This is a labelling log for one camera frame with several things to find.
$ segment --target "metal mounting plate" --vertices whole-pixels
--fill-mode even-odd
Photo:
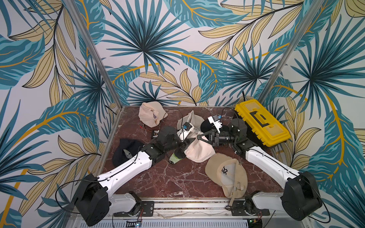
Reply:
[[[244,205],[244,201],[241,201],[241,200],[235,200],[233,201],[233,209],[232,209],[232,216],[247,216],[248,214],[245,212],[245,209],[243,207]],[[263,209],[263,210],[260,210],[261,213],[262,213],[262,216],[268,216],[270,215],[270,212],[268,209]]]
[[[141,207],[143,208],[142,217],[152,217],[153,209],[155,202],[154,201],[142,201]],[[126,212],[117,212],[114,213],[114,217],[130,217]]]

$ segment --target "baseball cap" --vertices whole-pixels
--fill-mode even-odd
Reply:
[[[247,174],[237,159],[225,154],[216,153],[208,161],[205,167],[206,175],[223,188],[224,195],[232,198],[232,206],[235,198],[241,198],[247,190]]]
[[[166,116],[167,113],[158,101],[143,102],[139,107],[138,117],[149,127],[156,127],[160,123],[160,120]]]

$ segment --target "wallpaper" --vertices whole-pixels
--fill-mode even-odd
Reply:
[[[0,227],[64,227],[55,191],[96,173],[116,105],[62,1],[0,0],[0,12]],[[57,194],[68,210],[77,185]]]
[[[291,133],[278,159],[317,180],[317,227],[365,227],[364,16],[365,1],[325,1],[264,102]]]
[[[123,105],[234,105],[269,78],[311,2],[110,0],[91,34]]]

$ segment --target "black cable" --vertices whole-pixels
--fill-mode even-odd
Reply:
[[[269,222],[270,222],[270,220],[271,220],[271,218],[273,217],[273,215],[274,215],[274,213],[276,212],[276,210],[274,210],[274,212],[272,213],[272,215],[271,215],[271,217],[269,218],[269,220],[268,220],[268,222],[265,224],[265,226],[263,227],[263,228],[265,228],[268,224],[269,224]]]
[[[58,202],[58,200],[57,200],[57,192],[58,192],[58,190],[59,190],[60,188],[62,188],[63,186],[68,185],[69,183],[76,182],[76,181],[87,181],[87,182],[92,182],[92,183],[97,183],[97,182],[106,181],[106,180],[108,180],[109,178],[112,178],[113,176],[115,176],[115,175],[117,175],[118,173],[122,172],[122,171],[123,171],[123,170],[125,170],[126,168],[130,167],[132,164],[134,164],[134,163],[135,163],[135,161],[137,160],[138,152],[137,152],[137,154],[136,154],[136,158],[134,159],[134,161],[133,161],[132,163],[130,163],[127,167],[125,167],[125,168],[124,168],[124,169],[122,169],[121,171],[119,171],[119,172],[117,172],[117,173],[115,173],[115,174],[111,175],[110,177],[108,177],[108,178],[106,178],[106,179],[104,179],[104,180],[100,180],[100,181],[89,181],[89,180],[85,180],[85,179],[79,179],[79,180],[69,181],[69,182],[66,182],[66,183],[64,183],[64,184],[60,185],[60,186],[57,188],[57,190],[56,190],[56,192],[55,192],[55,194],[54,194],[54,198],[55,198],[55,200],[56,200],[57,205],[58,205],[58,206],[59,206],[62,210],[66,211],[66,212],[68,212],[68,213],[72,213],[72,214],[80,214],[80,213],[78,213],[78,212],[72,212],[72,211],[66,210],[65,208],[63,208],[63,207],[61,206],[61,204],[60,204],[60,203]]]
[[[180,109],[178,109],[178,108],[171,108],[171,109],[167,110],[167,111],[166,111],[166,113],[164,114],[164,116],[163,116],[163,118],[162,118],[162,119],[164,119],[164,118],[165,118],[165,116],[166,116],[166,114],[167,114],[169,111],[171,111],[171,110],[178,110],[178,111],[180,112],[180,114],[181,114],[181,129],[182,129],[182,128],[183,128],[183,118],[184,118],[184,115],[183,115],[183,113],[180,111]]]
[[[113,213],[113,215],[112,215],[112,225],[113,225],[113,228],[115,228],[115,227],[114,227],[114,213]]]
[[[242,90],[242,96],[243,96],[243,101],[245,102],[246,101],[246,95],[245,95],[245,91]]]
[[[270,158],[272,161],[274,161],[275,163],[277,163],[278,165],[280,165],[281,167],[283,167],[284,169],[286,169],[286,171],[288,171],[289,173],[291,173],[291,174],[293,174],[294,176],[299,176],[299,175],[296,175],[296,174],[294,174],[294,173],[292,173],[292,172],[290,172],[290,170],[288,170],[287,168],[285,168],[284,166],[282,166],[280,163],[278,163],[275,159],[273,159],[271,156],[267,156],[267,155],[265,155],[265,154],[263,154],[262,152],[260,152],[260,151],[257,151],[257,150],[255,150],[255,149],[252,149],[252,148],[250,148],[250,150],[254,150],[254,151],[256,151],[256,152],[259,152],[260,154],[262,154],[262,155],[264,155],[265,157],[268,157],[268,158]],[[306,179],[303,179],[302,178],[302,180],[304,180],[307,184],[309,184],[309,186],[313,189],[313,191],[318,195],[318,197],[322,200],[322,197],[320,196],[320,194],[319,194],[319,192],[317,192],[317,190],[315,190],[312,186],[311,186],[311,184],[306,180]],[[322,200],[322,203],[323,203],[323,205],[324,205],[324,207],[325,207],[325,209],[326,209],[326,211],[327,211],[327,213],[328,213],[328,221],[326,221],[326,222],[323,222],[323,221],[320,221],[320,220],[318,220],[318,219],[315,219],[315,218],[313,218],[313,217],[311,217],[311,216],[309,216],[308,215],[308,217],[309,218],[311,218],[311,219],[314,219],[314,220],[316,220],[317,222],[320,222],[320,223],[329,223],[330,221],[331,221],[331,215],[330,215],[330,212],[329,212],[329,210],[327,209],[327,206],[326,206],[326,204],[323,202],[323,200]]]

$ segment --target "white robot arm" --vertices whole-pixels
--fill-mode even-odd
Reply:
[[[224,135],[223,143],[235,142],[235,153],[247,161],[261,168],[271,176],[283,189],[283,193],[255,192],[245,197],[245,211],[249,215],[258,213],[262,209],[286,211],[292,218],[302,220],[307,215],[322,206],[322,200],[318,192],[315,178],[308,172],[299,171],[268,155],[260,147],[245,139],[245,124],[242,119],[232,120],[230,133],[220,132]],[[207,137],[208,143],[219,142],[219,134],[211,134]],[[81,181],[73,203],[88,226],[93,226],[107,214],[126,212],[136,215],[139,212],[141,200],[133,192],[128,192],[118,199],[113,198],[113,193],[123,184],[140,172],[149,169],[165,157],[165,153],[172,149],[184,150],[188,146],[187,140],[181,141],[176,134],[176,129],[165,127],[159,132],[157,139],[144,146],[133,158],[117,168],[94,177],[92,174]]]

